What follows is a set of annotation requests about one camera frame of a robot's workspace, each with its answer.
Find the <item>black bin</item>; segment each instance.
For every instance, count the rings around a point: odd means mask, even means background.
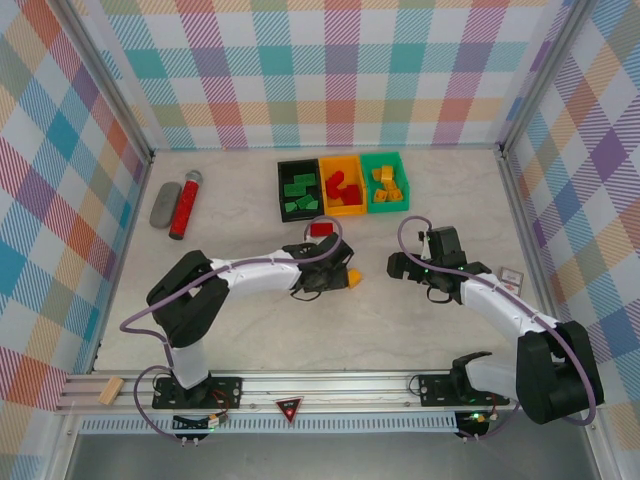
[[[285,197],[284,186],[293,183],[294,175],[304,175],[314,173],[316,175],[316,184],[307,187],[307,194],[311,195],[314,200],[318,200],[318,208],[316,210],[296,210],[287,213],[284,204],[295,202],[300,197]],[[309,220],[324,215],[324,202],[322,201],[322,185],[320,184],[320,167],[318,159],[312,160],[292,160],[288,162],[278,162],[278,196],[280,200],[280,216],[283,222],[296,222],[298,220]]]

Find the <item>red warning sticker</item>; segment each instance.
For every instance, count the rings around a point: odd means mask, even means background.
[[[276,400],[276,405],[278,405],[278,408],[289,423],[293,424],[303,398],[304,397],[296,397]]]

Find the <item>plaid fabric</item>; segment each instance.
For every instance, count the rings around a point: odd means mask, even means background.
[[[192,149],[492,143],[548,2],[102,0],[131,77],[75,3],[151,142]]]
[[[112,287],[143,161],[44,0],[0,4],[0,478],[32,478]]]
[[[529,95],[529,92],[535,85],[536,79],[538,77],[538,72],[540,71],[542,65],[544,65],[544,62],[547,60],[551,46],[556,41],[556,38],[558,38],[558,34],[562,31],[562,27],[564,26],[564,23],[567,20],[569,12],[571,11],[571,7],[573,7],[574,3],[576,3],[576,0],[562,0],[562,6],[558,10],[556,18],[554,19],[551,28],[547,32],[547,35],[542,42],[542,46],[540,47],[540,50],[538,50],[536,58],[531,64],[529,71],[527,72],[524,82],[522,82],[522,85],[520,86],[518,96],[509,109],[507,119],[502,125],[502,129],[498,134],[498,143],[503,143],[507,134],[509,133],[509,130],[511,130],[513,120],[520,112],[522,102],[525,98],[527,98],[527,95]]]
[[[623,470],[640,472],[640,2],[602,0],[515,148],[564,319],[589,331]]]

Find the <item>orange bin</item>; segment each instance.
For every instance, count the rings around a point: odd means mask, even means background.
[[[336,217],[342,215],[364,215],[367,213],[367,185],[364,182],[362,168],[360,167],[360,157],[348,155],[344,157],[324,157],[318,159],[320,165],[320,180],[322,181],[322,199],[324,200],[324,213]],[[357,185],[360,189],[361,205],[344,205],[342,199],[334,200],[327,196],[325,182],[341,170],[344,173],[344,181],[340,184],[340,189],[347,185]]]

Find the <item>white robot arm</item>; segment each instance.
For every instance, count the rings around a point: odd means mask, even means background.
[[[288,245],[264,255],[273,262],[233,267],[202,283],[196,294],[187,293],[153,312],[153,318],[167,336],[173,360],[173,375],[185,391],[197,388],[209,378],[202,338],[207,334],[226,300],[268,290],[290,291],[293,298],[303,291],[320,295],[349,286],[347,263],[353,250],[343,240],[324,260],[295,264],[276,259],[307,259],[328,253],[337,234],[320,244]],[[193,280],[238,260],[208,259],[199,251],[187,253],[151,290],[147,303],[153,305]]]
[[[336,240],[337,235],[332,234],[319,245],[290,245],[262,258],[311,259],[328,252]],[[427,285],[428,292],[437,289],[447,293],[449,301],[481,314],[513,347],[509,354],[476,352],[454,360],[450,377],[461,403],[465,403],[470,393],[496,393],[519,401],[525,413],[537,423],[587,408],[588,395],[574,364],[566,358],[554,337],[533,320],[532,312],[570,345],[586,372],[597,404],[604,401],[589,339],[580,324],[560,323],[501,289],[497,277],[486,266],[467,262],[453,227],[430,230],[421,235],[421,240],[428,242],[431,252],[427,263],[449,269],[447,273],[425,269],[404,252],[398,252],[389,257],[388,274],[402,279],[408,273],[410,280]],[[187,401],[193,398],[195,406],[203,390],[206,395],[210,374],[202,338],[228,298],[266,290],[287,290],[292,296],[299,291],[319,295],[345,288],[349,284],[347,263],[352,255],[353,250],[341,241],[332,254],[317,262],[282,264],[274,261],[234,267],[204,281],[195,295],[184,294],[156,309],[153,317],[166,333],[174,364],[172,373],[184,398]],[[211,260],[201,251],[189,252],[151,290],[147,303],[156,304],[193,280],[235,262]],[[452,269],[464,270],[472,277],[450,273]]]
[[[421,255],[426,264],[447,272],[425,269],[404,252],[389,257],[387,273],[393,278],[414,280],[440,290],[482,315],[513,348],[511,352],[477,352],[454,360],[451,377],[458,396],[490,392],[519,401],[536,423],[547,423],[588,407],[588,394],[574,364],[546,328],[560,335],[582,365],[594,392],[596,404],[604,401],[600,377],[586,330],[577,322],[561,323],[537,312],[501,287],[498,278],[480,262],[468,263],[453,227],[421,232]],[[431,258],[426,259],[426,251]],[[469,277],[451,273],[464,271]]]

